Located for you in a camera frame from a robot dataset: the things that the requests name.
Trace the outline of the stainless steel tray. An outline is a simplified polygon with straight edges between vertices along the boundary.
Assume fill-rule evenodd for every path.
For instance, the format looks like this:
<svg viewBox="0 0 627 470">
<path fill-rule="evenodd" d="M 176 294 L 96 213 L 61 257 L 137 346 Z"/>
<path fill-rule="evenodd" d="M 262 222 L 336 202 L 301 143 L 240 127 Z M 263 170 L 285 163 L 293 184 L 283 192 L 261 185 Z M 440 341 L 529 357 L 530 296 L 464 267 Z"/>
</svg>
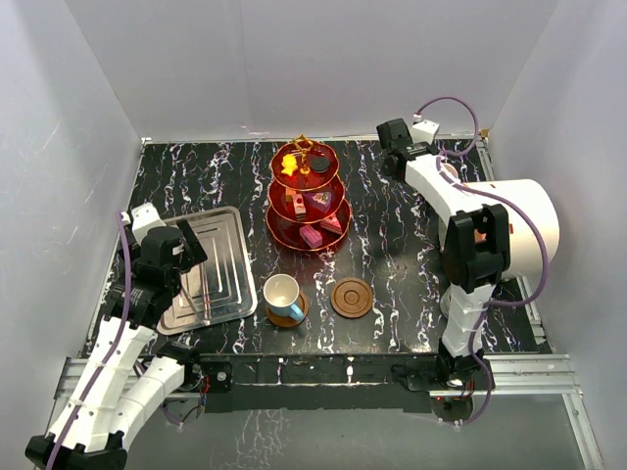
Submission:
<svg viewBox="0 0 627 470">
<path fill-rule="evenodd" d="M 157 330 L 171 336 L 239 320 L 258 305 L 242 220 L 232 206 L 172 217 L 187 221 L 208 259 L 182 276 L 182 291 L 161 317 Z"/>
</svg>

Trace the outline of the black round cookie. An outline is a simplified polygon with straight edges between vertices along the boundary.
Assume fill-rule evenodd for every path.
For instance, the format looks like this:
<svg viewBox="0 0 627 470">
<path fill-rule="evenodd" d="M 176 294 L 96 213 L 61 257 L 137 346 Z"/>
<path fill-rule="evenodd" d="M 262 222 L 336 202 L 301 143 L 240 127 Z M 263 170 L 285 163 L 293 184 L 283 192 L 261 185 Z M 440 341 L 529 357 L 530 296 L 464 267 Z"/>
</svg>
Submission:
<svg viewBox="0 0 627 470">
<path fill-rule="evenodd" d="M 328 171 L 330 162 L 325 157 L 315 157 L 311 161 L 311 169 L 316 173 L 324 173 Z"/>
</svg>

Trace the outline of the blue and white teacup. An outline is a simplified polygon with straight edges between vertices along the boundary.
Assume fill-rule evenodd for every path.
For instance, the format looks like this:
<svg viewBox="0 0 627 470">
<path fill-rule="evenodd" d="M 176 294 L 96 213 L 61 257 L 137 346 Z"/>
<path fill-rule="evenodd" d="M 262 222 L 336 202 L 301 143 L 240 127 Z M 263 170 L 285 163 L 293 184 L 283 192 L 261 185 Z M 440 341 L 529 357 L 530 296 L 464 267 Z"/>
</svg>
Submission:
<svg viewBox="0 0 627 470">
<path fill-rule="evenodd" d="M 280 318 L 302 321 L 303 310 L 298 305 L 300 286 L 295 278 L 288 274 L 270 276 L 263 289 L 264 299 L 270 311 Z"/>
</svg>

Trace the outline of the magenta cake slice back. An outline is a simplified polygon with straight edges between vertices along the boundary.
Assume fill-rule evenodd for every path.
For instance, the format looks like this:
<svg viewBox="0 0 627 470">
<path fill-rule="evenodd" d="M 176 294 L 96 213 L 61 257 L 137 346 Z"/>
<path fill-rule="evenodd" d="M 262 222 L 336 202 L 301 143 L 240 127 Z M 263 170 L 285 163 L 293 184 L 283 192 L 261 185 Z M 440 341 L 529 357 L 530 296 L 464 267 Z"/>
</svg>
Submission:
<svg viewBox="0 0 627 470">
<path fill-rule="evenodd" d="M 332 200 L 333 200 L 333 195 L 331 192 L 329 191 L 321 191 L 321 192 L 312 192 L 312 193 L 307 193 L 307 201 L 318 211 L 321 212 L 328 212 L 331 204 L 332 204 Z"/>
</svg>

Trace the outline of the orange fish cookie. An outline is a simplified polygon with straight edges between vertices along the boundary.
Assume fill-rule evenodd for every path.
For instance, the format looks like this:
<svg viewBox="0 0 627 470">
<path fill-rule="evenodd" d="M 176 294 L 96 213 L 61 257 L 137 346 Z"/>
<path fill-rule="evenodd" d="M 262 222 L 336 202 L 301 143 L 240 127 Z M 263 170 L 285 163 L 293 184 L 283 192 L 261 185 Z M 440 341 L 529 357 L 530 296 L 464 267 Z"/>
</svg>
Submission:
<svg viewBox="0 0 627 470">
<path fill-rule="evenodd" d="M 294 154 L 286 154 L 281 160 L 281 173 L 287 177 L 292 177 L 299 170 L 299 163 Z"/>
</svg>

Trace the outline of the red pink cake slice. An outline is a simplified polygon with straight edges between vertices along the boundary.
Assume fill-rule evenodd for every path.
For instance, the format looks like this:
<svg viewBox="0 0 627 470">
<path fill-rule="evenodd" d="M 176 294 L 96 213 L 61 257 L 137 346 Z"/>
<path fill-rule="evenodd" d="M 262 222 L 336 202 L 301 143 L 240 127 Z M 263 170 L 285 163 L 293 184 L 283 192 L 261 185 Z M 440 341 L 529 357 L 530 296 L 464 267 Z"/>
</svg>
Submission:
<svg viewBox="0 0 627 470">
<path fill-rule="evenodd" d="M 320 227 L 323 230 L 331 232 L 331 233 L 335 233 L 335 234 L 343 233 L 342 225 L 335 214 L 330 215 L 326 217 L 325 219 L 323 219 L 320 222 Z"/>
</svg>

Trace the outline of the brown saucer front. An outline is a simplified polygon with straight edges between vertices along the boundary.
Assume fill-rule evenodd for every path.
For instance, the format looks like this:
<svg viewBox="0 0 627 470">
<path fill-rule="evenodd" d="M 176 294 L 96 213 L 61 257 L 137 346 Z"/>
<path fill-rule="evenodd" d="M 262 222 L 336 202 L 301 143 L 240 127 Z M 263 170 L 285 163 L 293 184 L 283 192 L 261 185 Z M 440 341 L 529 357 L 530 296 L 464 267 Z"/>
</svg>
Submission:
<svg viewBox="0 0 627 470">
<path fill-rule="evenodd" d="M 304 317 L 301 320 L 296 320 L 291 316 L 280 316 L 274 313 L 269 304 L 265 305 L 265 314 L 268 320 L 275 326 L 281 328 L 293 328 L 300 325 L 308 316 L 310 310 L 310 301 L 307 295 L 300 291 L 299 298 L 297 300 L 297 307 L 303 312 Z"/>
</svg>

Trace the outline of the brown saucer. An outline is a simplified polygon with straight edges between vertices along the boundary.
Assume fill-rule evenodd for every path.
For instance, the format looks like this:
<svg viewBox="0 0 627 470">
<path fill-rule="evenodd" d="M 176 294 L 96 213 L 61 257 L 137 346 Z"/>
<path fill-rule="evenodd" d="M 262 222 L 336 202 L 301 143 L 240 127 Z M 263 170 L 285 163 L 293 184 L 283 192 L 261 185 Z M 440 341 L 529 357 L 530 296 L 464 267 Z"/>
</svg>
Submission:
<svg viewBox="0 0 627 470">
<path fill-rule="evenodd" d="M 331 305 L 344 318 L 357 319 L 370 312 L 373 306 L 373 291 L 369 284 L 359 278 L 346 277 L 339 280 L 330 295 Z"/>
<path fill-rule="evenodd" d="M 297 307 L 303 312 L 304 317 L 301 320 L 296 320 L 291 316 L 280 316 L 274 313 L 269 304 L 265 305 L 265 314 L 268 320 L 275 326 L 281 328 L 293 328 L 300 325 L 308 316 L 310 310 L 310 301 L 307 295 L 300 291 L 299 298 L 297 300 Z"/>
</svg>

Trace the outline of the yellow cake slice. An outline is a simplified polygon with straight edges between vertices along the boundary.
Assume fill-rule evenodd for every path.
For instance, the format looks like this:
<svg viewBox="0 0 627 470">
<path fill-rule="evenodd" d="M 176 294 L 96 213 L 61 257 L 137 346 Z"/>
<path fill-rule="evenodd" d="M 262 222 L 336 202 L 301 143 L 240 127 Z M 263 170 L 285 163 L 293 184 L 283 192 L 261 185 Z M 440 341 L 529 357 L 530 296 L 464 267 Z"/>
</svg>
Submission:
<svg viewBox="0 0 627 470">
<path fill-rule="evenodd" d="M 285 202 L 288 204 L 291 204 L 295 198 L 295 196 L 297 195 L 297 192 L 294 191 L 286 191 L 284 194 L 284 199 Z"/>
</svg>

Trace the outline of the red three-tier dessert stand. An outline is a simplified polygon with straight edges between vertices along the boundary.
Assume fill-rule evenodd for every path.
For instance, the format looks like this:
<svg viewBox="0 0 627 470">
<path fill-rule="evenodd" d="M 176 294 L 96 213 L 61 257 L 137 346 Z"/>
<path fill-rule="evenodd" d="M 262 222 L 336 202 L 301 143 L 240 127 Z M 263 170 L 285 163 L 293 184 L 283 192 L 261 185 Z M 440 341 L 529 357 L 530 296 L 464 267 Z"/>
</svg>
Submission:
<svg viewBox="0 0 627 470">
<path fill-rule="evenodd" d="M 310 253 L 338 245 L 349 232 L 352 208 L 336 152 L 300 135 L 279 148 L 269 168 L 265 223 L 274 240 Z"/>
</svg>

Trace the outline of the brown chocolate cake slice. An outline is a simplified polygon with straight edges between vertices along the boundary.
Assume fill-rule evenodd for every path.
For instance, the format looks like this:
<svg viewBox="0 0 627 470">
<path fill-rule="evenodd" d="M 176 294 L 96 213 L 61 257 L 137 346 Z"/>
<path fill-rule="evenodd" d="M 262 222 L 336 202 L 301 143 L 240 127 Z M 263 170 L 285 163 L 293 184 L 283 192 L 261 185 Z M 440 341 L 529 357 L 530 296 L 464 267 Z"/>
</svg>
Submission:
<svg viewBox="0 0 627 470">
<path fill-rule="evenodd" d="M 295 193 L 292 196 L 292 205 L 296 219 L 298 221 L 304 221 L 307 217 L 307 210 L 305 207 L 303 195 L 300 193 Z"/>
</svg>

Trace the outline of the pink cake slice front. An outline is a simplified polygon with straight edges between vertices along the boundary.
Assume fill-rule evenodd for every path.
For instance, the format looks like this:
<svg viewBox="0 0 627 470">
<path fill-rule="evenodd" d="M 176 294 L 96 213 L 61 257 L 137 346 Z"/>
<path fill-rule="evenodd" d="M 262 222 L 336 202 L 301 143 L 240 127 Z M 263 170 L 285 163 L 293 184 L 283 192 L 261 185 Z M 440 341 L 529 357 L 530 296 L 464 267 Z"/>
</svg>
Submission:
<svg viewBox="0 0 627 470">
<path fill-rule="evenodd" d="M 317 249 L 322 245 L 321 234 L 316 229 L 314 229 L 311 224 L 303 225 L 299 229 L 299 233 L 301 238 L 312 250 Z"/>
</svg>

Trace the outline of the pink and white teacup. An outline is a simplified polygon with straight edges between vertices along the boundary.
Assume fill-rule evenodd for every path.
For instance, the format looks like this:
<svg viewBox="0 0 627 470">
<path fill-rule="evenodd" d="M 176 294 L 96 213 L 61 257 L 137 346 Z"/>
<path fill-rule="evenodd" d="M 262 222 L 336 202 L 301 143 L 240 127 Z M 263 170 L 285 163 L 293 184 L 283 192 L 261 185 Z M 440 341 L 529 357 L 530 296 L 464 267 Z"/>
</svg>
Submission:
<svg viewBox="0 0 627 470">
<path fill-rule="evenodd" d="M 444 163 L 441 165 L 441 169 L 445 171 L 452 179 L 458 179 L 458 171 L 453 165 Z"/>
</svg>

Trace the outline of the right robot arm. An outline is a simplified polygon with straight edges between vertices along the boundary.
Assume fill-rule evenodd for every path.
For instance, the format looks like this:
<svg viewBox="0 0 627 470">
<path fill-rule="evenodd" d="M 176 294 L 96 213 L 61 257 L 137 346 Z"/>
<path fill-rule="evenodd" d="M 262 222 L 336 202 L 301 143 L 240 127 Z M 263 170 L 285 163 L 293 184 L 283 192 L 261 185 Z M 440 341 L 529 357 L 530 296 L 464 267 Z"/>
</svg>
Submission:
<svg viewBox="0 0 627 470">
<path fill-rule="evenodd" d="M 510 265 L 508 212 L 462 185 L 431 144 L 412 139 L 403 119 L 385 121 L 376 130 L 384 173 L 417 191 L 445 224 L 442 263 L 450 289 L 441 342 L 449 356 L 437 363 L 436 373 L 444 386 L 456 389 L 471 377 L 466 357 L 481 349 L 484 311 Z"/>
</svg>

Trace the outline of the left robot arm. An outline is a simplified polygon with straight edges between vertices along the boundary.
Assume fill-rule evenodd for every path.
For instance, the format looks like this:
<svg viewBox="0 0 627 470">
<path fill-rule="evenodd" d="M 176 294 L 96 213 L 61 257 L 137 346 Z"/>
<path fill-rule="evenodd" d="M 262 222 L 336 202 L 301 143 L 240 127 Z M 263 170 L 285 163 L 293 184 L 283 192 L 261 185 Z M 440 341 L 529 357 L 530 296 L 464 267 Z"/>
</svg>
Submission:
<svg viewBox="0 0 627 470">
<path fill-rule="evenodd" d="M 25 456 L 38 469 L 122 469 L 144 424 L 203 368 L 191 348 L 165 346 L 131 388 L 125 384 L 157 325 L 182 292 L 182 277 L 207 260 L 189 223 L 167 225 L 151 203 L 118 217 L 123 279 L 112 285 L 92 353 L 66 406 Z"/>
</svg>

